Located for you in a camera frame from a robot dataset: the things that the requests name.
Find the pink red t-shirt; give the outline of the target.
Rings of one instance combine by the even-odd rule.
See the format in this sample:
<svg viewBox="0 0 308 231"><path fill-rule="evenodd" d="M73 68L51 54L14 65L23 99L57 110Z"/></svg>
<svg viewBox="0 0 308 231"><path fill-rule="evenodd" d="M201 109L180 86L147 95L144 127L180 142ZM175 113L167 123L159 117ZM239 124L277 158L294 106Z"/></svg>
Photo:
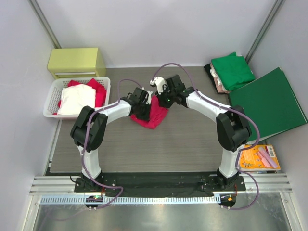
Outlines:
<svg viewBox="0 0 308 231"><path fill-rule="evenodd" d="M155 129L161 124L168 112L168 109L159 106L158 98L156 96L153 96L151 100L151 109L149 114L150 120L148 122L143 121L141 119L137 119L135 115L131 115L130 119L144 128Z"/></svg>

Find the black shirt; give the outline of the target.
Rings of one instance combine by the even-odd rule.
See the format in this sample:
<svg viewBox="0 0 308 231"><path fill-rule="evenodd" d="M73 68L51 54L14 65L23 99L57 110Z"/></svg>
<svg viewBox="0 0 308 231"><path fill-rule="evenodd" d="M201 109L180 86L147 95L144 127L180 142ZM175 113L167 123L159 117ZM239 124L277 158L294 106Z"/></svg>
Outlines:
<svg viewBox="0 0 308 231"><path fill-rule="evenodd" d="M211 74L211 72L210 72L210 70L211 70L211 63L206 64L206 65L204 66L204 70L205 70L205 72L207 73L207 75L208 75L209 77L213 77L212 74Z"/></svg>

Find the green t-shirt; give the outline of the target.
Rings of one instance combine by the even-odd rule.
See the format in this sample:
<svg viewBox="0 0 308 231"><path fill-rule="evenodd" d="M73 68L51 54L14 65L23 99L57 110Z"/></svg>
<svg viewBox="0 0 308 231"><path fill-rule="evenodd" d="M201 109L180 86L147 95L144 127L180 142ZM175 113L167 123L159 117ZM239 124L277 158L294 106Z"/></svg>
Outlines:
<svg viewBox="0 0 308 231"><path fill-rule="evenodd" d="M227 91L234 91L256 79L245 58L232 52L214 58L211 64Z"/></svg>

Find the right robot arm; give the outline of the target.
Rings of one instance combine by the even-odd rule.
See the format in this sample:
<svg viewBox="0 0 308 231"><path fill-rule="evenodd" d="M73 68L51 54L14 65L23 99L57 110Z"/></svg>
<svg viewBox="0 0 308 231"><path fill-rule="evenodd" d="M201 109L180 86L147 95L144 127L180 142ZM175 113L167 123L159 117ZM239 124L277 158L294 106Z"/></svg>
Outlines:
<svg viewBox="0 0 308 231"><path fill-rule="evenodd" d="M216 123L217 139L222 147L217 182L223 189L233 187L239 175L239 154L251 135L248 120L238 114L244 113L243 108L220 104L194 87L185 87L179 75L167 79L155 77L150 85L156 87L155 95L161 107L170 108L177 103L200 112Z"/></svg>

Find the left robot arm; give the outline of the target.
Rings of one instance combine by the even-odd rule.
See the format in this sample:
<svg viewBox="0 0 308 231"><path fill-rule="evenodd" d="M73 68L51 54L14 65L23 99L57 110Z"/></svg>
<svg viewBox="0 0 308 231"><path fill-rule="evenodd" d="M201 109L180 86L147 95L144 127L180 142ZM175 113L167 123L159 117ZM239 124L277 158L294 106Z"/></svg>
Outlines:
<svg viewBox="0 0 308 231"><path fill-rule="evenodd" d="M102 187L102 170L98 148L103 142L106 126L120 118L135 115L142 121L150 120L152 92L136 87L133 93L115 103L94 109L82 108L70 132L77 146L82 164L82 176L76 180L75 189L95 192Z"/></svg>

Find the red t-shirt in basket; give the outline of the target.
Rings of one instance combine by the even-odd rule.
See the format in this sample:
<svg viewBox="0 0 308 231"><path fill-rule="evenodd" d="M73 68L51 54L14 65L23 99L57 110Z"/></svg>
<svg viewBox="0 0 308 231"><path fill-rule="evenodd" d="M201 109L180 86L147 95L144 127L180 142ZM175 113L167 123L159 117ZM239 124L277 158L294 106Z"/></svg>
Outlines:
<svg viewBox="0 0 308 231"><path fill-rule="evenodd" d="M81 84L77 81L71 80L67 87L71 87L71 86L75 86ZM97 107L102 107L105 101L105 97L106 97L106 89L104 88L103 85L101 85L99 82L97 82L94 78L92 78L87 84L84 85L88 85L92 88L94 88L96 90L96 98L95 98L95 106L94 108Z"/></svg>

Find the white plastic laundry basket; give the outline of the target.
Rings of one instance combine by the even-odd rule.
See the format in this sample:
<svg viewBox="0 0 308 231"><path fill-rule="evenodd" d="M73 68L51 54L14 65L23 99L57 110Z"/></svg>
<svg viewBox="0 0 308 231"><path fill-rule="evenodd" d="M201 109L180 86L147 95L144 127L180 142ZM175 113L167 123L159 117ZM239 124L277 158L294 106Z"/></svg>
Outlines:
<svg viewBox="0 0 308 231"><path fill-rule="evenodd" d="M59 115L58 102L61 100L61 94L63 88L67 88L68 83L71 80L77 81L81 84L87 84L92 77L75 77L75 78L59 78L56 79L48 92L47 99L44 104L43 115L45 117L56 118L56 119L76 119L78 115ZM111 80L108 77L94 77L94 79L104 86L106 89L106 97L103 106L109 104L109 96L111 89Z"/></svg>

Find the yellow-green box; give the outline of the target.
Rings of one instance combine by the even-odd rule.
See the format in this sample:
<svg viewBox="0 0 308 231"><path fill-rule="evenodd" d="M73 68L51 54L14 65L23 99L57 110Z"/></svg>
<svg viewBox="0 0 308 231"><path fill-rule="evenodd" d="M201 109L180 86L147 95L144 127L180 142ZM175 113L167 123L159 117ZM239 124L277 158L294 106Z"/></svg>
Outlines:
<svg viewBox="0 0 308 231"><path fill-rule="evenodd" d="M47 69L55 79L106 75L106 67L99 48L53 49Z"/></svg>

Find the green binder folder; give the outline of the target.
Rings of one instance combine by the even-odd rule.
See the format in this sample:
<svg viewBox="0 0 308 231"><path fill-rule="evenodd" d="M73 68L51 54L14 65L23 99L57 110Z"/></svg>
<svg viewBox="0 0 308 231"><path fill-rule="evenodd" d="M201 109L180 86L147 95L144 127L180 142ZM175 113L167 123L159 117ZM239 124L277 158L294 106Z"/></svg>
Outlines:
<svg viewBox="0 0 308 231"><path fill-rule="evenodd" d="M229 94L257 125L260 141L308 123L287 77L277 67Z"/></svg>

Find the pink highlighter pens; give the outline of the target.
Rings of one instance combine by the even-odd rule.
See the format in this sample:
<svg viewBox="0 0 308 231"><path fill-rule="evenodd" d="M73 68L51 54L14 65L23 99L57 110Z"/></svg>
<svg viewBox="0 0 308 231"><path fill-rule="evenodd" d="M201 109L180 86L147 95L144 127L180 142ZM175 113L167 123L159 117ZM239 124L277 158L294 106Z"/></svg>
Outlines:
<svg viewBox="0 0 308 231"><path fill-rule="evenodd" d="M272 167L274 169L277 169L279 167L279 165L274 161L274 159L269 155L269 153L265 151L263 147L258 148L258 155L260 156L261 162L266 168Z"/></svg>

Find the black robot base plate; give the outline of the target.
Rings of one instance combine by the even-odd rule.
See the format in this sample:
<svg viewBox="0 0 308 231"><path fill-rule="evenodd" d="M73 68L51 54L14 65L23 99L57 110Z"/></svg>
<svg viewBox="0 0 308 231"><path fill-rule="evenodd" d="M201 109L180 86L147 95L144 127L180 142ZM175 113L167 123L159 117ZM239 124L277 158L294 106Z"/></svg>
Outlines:
<svg viewBox="0 0 308 231"><path fill-rule="evenodd" d="M244 178L238 176L223 186L216 172L101 173L97 179L107 186L122 186L122 197L210 197L216 192L244 192Z"/></svg>

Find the aluminium frame rail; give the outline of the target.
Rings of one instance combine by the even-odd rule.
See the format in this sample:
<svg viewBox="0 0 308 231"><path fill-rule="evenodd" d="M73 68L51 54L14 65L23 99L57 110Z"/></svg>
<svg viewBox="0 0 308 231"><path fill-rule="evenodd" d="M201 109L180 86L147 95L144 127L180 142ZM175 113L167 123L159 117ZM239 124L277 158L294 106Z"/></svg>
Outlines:
<svg viewBox="0 0 308 231"><path fill-rule="evenodd" d="M292 193L292 186L285 173L253 174L260 193ZM30 195L71 194L74 183L68 176L34 177Z"/></svg>

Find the left corner aluminium post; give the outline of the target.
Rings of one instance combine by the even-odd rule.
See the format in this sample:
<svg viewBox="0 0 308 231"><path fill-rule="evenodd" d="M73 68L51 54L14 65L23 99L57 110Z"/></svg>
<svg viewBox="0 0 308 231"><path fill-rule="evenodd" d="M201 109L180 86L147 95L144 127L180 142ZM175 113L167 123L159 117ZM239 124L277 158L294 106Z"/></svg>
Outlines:
<svg viewBox="0 0 308 231"><path fill-rule="evenodd" d="M45 30L48 38L50 39L52 45L54 46L55 49L60 49L61 45L55 35L55 33L53 32L45 14L43 13L40 5L38 4L38 2L36 0L28 0L34 14L36 15L36 17L38 18L39 22L41 23L43 29Z"/></svg>

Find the corner aluminium post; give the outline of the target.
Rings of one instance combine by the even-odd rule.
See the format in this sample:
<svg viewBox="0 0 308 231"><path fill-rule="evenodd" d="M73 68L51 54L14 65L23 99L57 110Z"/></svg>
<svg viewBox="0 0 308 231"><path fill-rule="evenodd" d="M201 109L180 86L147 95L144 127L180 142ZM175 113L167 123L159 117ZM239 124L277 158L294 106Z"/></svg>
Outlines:
<svg viewBox="0 0 308 231"><path fill-rule="evenodd" d="M52 45L54 46L55 49L60 49L61 45L55 35L55 33L53 32L45 14L43 13L40 5L38 4L38 2L36 0L28 0L34 14L36 15L36 17L38 18L39 22L41 23L43 29L45 30L48 38L50 39Z"/></svg>
<svg viewBox="0 0 308 231"><path fill-rule="evenodd" d="M260 26L245 56L245 61L248 64L250 64L250 62L252 61L252 58L257 52L266 34L269 32L273 22L277 18L285 2L285 0L270 0L269 6L261 14Z"/></svg>

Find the right corner aluminium post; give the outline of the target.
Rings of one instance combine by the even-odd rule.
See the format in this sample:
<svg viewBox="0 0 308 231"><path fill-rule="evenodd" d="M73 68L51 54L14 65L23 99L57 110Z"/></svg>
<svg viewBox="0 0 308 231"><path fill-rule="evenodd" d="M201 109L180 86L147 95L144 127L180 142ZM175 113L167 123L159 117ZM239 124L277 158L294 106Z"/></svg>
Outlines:
<svg viewBox="0 0 308 231"><path fill-rule="evenodd" d="M252 58L257 52L266 34L269 32L273 22L277 18L285 2L285 0L270 0L269 6L261 14L260 26L245 56L245 61L248 64L250 64L250 62L252 61Z"/></svg>

